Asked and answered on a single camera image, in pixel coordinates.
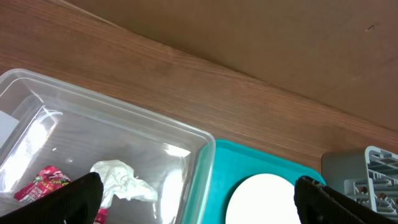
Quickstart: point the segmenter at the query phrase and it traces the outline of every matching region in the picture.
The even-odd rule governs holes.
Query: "white paper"
[[[18,120],[0,111],[0,148],[7,141],[18,124]]]
[[[127,200],[157,201],[157,192],[147,182],[134,178],[134,170],[119,160],[96,162],[90,172],[97,172],[104,184],[101,208],[111,206],[113,195]]]

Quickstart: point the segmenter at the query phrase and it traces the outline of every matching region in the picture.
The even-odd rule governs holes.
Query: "wooden table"
[[[43,0],[0,1],[0,73],[12,68],[318,171],[328,151],[375,145],[398,152],[393,131]]]

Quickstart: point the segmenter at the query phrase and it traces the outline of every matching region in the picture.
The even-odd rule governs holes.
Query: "teal tray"
[[[233,192],[248,177],[275,174],[290,183],[302,175],[325,183],[315,170],[226,140],[216,141],[216,156],[202,224],[224,224]]]

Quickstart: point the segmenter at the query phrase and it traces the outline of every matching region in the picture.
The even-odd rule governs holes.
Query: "gray dish rack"
[[[398,155],[378,147],[322,157],[329,187],[398,222]]]

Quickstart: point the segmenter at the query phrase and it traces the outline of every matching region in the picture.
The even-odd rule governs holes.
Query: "clear plastic container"
[[[207,132],[27,70],[0,77],[0,215],[45,166],[71,180],[119,159],[156,189],[155,203],[114,198],[106,223],[201,223],[215,140]]]

